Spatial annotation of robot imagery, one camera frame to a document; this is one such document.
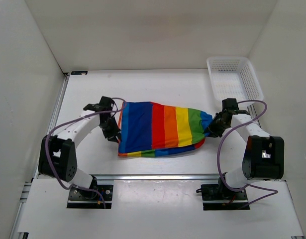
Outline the rainbow striped shorts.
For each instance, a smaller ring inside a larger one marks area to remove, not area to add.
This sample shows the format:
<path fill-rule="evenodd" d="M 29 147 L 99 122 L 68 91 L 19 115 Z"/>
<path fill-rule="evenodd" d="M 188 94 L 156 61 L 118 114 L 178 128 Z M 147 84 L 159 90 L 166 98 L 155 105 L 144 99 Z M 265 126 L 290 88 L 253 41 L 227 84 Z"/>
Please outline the rainbow striped shorts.
<path fill-rule="evenodd" d="M 118 125 L 121 157 L 164 157 L 200 148 L 212 115 L 154 102 L 126 102 Z"/>

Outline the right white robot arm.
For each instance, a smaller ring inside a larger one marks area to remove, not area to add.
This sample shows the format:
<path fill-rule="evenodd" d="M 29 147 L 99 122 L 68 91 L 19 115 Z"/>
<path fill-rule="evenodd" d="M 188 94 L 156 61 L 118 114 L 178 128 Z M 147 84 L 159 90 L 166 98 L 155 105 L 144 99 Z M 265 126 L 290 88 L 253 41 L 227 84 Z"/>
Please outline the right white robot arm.
<path fill-rule="evenodd" d="M 217 150 L 220 157 L 224 140 L 236 131 L 246 143 L 241 166 L 229 172 L 219 172 L 218 186 L 210 191 L 210 195 L 219 195 L 223 199 L 241 192 L 253 182 L 279 180 L 284 175 L 284 140 L 272 136 L 255 123 L 250 113 L 239 108 L 235 98 L 222 100 L 222 110 L 218 112 L 205 133 L 208 137 L 220 137 Z"/>

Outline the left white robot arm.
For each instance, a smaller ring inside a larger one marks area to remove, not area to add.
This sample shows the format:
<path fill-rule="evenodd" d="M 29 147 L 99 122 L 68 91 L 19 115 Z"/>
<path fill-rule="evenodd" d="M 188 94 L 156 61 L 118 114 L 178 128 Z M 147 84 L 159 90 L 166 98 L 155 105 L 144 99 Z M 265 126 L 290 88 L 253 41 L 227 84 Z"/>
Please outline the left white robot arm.
<path fill-rule="evenodd" d="M 57 179 L 66 190 L 76 188 L 86 199 L 100 196 L 96 177 L 78 168 L 76 149 L 82 140 L 99 127 L 106 140 L 119 143 L 121 130 L 115 114 L 115 100 L 122 98 L 101 97 L 97 104 L 87 104 L 77 119 L 53 128 L 41 142 L 38 172 Z"/>

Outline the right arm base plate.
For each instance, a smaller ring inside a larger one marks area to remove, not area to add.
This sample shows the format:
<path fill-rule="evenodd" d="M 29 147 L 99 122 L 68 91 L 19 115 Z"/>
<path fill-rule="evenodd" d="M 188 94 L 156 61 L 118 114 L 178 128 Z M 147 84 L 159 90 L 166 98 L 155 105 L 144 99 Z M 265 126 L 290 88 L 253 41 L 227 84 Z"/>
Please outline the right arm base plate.
<path fill-rule="evenodd" d="M 201 184 L 196 189 L 201 194 L 204 211 L 249 210 L 248 197 L 245 190 L 234 192 L 229 190 L 219 178 L 217 183 Z"/>

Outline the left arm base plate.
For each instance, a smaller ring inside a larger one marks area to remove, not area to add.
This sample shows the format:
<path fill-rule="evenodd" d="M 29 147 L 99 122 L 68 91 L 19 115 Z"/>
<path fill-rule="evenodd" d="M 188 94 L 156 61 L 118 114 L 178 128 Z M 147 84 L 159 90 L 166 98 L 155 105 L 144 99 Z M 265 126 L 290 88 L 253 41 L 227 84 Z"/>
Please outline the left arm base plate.
<path fill-rule="evenodd" d="M 72 188 L 68 195 L 67 208 L 68 209 L 111 209 L 113 198 L 112 184 L 97 184 L 94 188 L 104 199 L 96 192 L 84 191 L 77 188 Z"/>

